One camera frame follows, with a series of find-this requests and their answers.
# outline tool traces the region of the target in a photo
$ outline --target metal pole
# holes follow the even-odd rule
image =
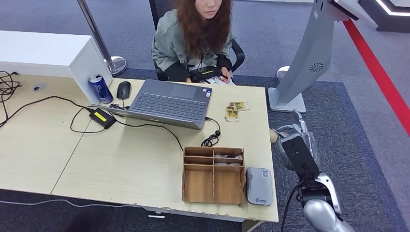
[[[105,46],[105,43],[103,39],[101,38],[100,31],[98,30],[98,27],[95,24],[95,21],[91,15],[91,12],[88,8],[86,1],[77,0],[77,2],[78,2],[78,5],[80,5],[81,11],[83,12],[84,17],[87,20],[87,23],[92,31],[94,39],[98,47],[101,50],[102,56],[104,57],[105,62],[107,63],[108,69],[110,70],[111,74],[113,76],[117,76],[121,74],[127,68],[127,62],[122,57],[110,56],[110,53],[108,52],[107,47]]]

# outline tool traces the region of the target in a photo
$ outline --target laptop touchpad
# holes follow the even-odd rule
[[[197,88],[185,85],[174,85],[171,90],[171,96],[192,99],[195,97]]]

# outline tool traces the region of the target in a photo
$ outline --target gray carpet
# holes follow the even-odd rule
[[[155,78],[152,70],[128,69],[120,77],[143,79]],[[271,78],[235,75],[238,85],[272,87]],[[407,228],[392,193],[381,173],[380,167],[369,146],[366,135],[355,110],[341,83],[318,81],[304,92],[308,111],[304,114],[308,128],[315,133],[319,143],[322,167],[338,190],[343,217],[358,232],[405,232]],[[294,122],[287,113],[268,112],[273,128]],[[286,170],[277,155],[273,155],[275,183],[278,197],[279,217],[282,218],[289,191],[297,182],[293,172]],[[32,193],[8,190],[0,191],[0,200],[37,202],[56,199]],[[77,204],[91,203],[72,199]],[[240,223],[205,218],[166,215],[165,219],[148,218],[148,212],[139,208],[79,209],[66,203],[47,203],[38,206],[0,204],[0,231],[65,231],[73,226],[74,231],[220,231],[238,232]],[[302,217],[301,207],[295,200],[289,209],[286,231],[313,231]],[[264,223],[257,232],[279,231],[278,223]]]

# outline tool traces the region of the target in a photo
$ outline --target black sleeve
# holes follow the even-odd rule
[[[180,63],[174,63],[169,66],[164,73],[167,74],[169,81],[183,82],[190,76],[188,70],[186,70]]]
[[[228,69],[228,71],[230,71],[232,69],[232,62],[225,55],[218,55],[217,67],[219,68],[225,67]]]

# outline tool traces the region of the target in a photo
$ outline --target soda can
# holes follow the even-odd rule
[[[90,76],[89,82],[102,103],[108,104],[114,100],[103,76],[100,74],[94,74]]]

